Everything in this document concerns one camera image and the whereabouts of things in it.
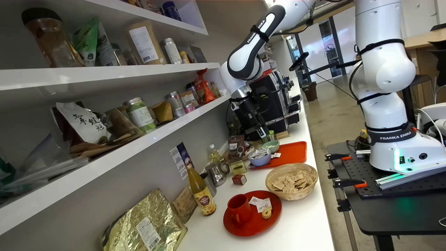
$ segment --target shelf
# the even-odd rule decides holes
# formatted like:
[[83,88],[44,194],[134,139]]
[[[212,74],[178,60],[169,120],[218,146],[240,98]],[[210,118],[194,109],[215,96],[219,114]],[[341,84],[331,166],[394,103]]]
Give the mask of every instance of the shelf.
[[197,120],[198,117],[207,114],[208,111],[217,109],[222,103],[225,103],[229,96],[222,96],[108,155],[100,157],[95,162],[88,163],[84,167],[80,167],[54,183],[27,194],[17,201],[13,201],[3,208],[0,208],[0,236],[9,231],[10,229],[16,227],[17,224],[28,220],[34,215],[45,210],[51,205],[62,201],[72,192],[80,190],[86,184],[94,181],[95,178],[101,177],[102,174],[113,170],[123,162],[132,159],[137,153],[151,148],[157,142],[162,141],[164,138],[169,137],[175,131],[180,130],[182,127],[190,124],[191,121]]
[[194,1],[185,5],[189,14],[187,24],[178,21],[162,14],[148,11],[122,0],[40,0],[40,1],[2,1],[0,8],[3,14],[0,17],[2,24],[9,26],[0,28],[14,28],[16,31],[26,29],[21,21],[21,12],[30,7],[48,7],[56,11],[65,21],[65,26],[69,31],[76,31],[83,24],[88,22],[91,18],[98,17],[106,28],[111,38],[122,38],[125,26],[137,19],[147,19],[154,24],[154,28],[159,39],[172,36],[178,43],[191,45],[196,40],[208,36],[208,31],[203,22],[200,10]]
[[196,72],[204,68],[219,68],[218,63],[200,64],[154,64],[154,65],[120,65],[120,67],[73,67],[73,68],[31,68],[31,70],[0,70],[0,92],[26,88],[41,88],[55,85],[76,85],[80,89],[111,88],[109,81],[132,78],[165,78],[164,75]]

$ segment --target plate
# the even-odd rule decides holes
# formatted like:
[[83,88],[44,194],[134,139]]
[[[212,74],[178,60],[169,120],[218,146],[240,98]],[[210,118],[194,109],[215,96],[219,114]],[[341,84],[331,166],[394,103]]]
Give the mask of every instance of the plate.
[[224,215],[224,224],[225,224],[226,230],[235,236],[242,236],[242,237],[257,236],[257,234],[271,229],[278,222],[281,212],[282,212],[282,201],[274,192],[258,190],[258,191],[247,192],[247,197],[249,197],[249,199],[251,199],[253,197],[270,198],[274,212],[270,219],[264,219],[263,215],[257,212],[256,205],[251,205],[251,210],[253,210],[251,220],[243,226],[239,226],[235,223],[235,220],[229,215],[229,210],[226,209],[226,212]]

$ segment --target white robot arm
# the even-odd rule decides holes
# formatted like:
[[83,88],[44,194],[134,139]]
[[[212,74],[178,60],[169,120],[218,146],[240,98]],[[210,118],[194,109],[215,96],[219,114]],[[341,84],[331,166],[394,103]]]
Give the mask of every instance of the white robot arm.
[[[258,54],[268,39],[300,24],[316,1],[274,1],[265,18],[222,67],[224,81],[233,98],[246,98],[250,91],[247,81],[263,74]],[[403,176],[445,167],[445,146],[413,130],[405,103],[396,93],[409,86],[416,75],[401,36],[401,0],[356,0],[356,8],[362,63],[355,67],[349,82],[371,135],[371,164]]]

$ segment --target white countertop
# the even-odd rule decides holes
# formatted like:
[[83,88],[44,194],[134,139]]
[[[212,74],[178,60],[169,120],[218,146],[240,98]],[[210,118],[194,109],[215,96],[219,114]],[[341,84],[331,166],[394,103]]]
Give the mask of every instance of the white countertop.
[[[316,155],[309,131],[306,110],[300,114],[300,121],[289,127],[290,137],[281,139],[281,144],[307,141],[307,164],[317,167]],[[212,216],[203,216],[196,209],[187,223],[189,233],[182,241],[180,251],[289,251],[289,250],[335,250],[321,184],[316,185],[311,195],[302,201],[282,201],[282,215],[279,220],[267,231],[254,237],[232,236],[224,226],[224,213],[228,201],[237,194],[254,190],[268,190],[265,178],[274,169],[250,170],[244,185],[235,185],[231,177],[218,187],[215,201],[218,210]]]

